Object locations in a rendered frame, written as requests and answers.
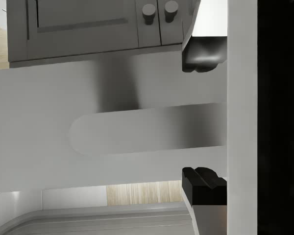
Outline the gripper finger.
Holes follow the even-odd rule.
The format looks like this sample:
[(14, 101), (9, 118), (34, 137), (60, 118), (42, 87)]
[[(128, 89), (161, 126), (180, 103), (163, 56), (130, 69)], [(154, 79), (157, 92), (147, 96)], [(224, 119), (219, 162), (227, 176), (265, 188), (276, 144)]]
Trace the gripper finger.
[(227, 235), (227, 181), (206, 167), (182, 169), (182, 197), (195, 235)]
[(182, 71), (209, 72), (227, 60), (227, 0), (196, 0), (182, 43)]

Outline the white cabinet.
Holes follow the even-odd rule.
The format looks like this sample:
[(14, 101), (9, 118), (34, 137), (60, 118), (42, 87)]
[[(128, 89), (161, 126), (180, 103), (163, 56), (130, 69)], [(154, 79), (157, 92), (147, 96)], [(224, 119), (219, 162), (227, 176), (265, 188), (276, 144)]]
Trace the white cabinet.
[(6, 0), (11, 68), (179, 50), (200, 0)]

